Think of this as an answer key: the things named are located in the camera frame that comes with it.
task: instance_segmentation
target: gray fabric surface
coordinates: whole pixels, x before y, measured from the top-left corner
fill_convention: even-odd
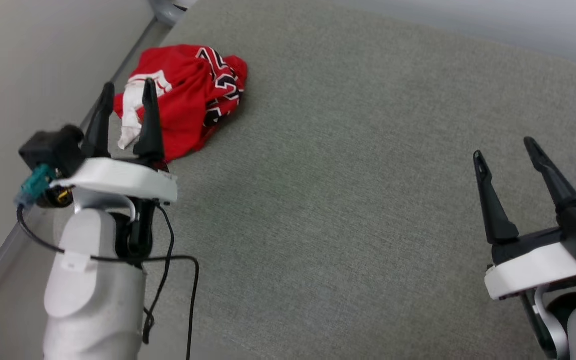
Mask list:
[[[198,338],[233,358],[544,358],[519,301],[487,294],[472,156],[522,233],[553,226],[522,139],[576,186],[576,64],[309,0],[201,0],[180,43],[249,64],[229,124],[170,166]],[[168,236],[158,217],[156,253]],[[144,358],[185,351],[191,284],[174,264],[166,355]]]

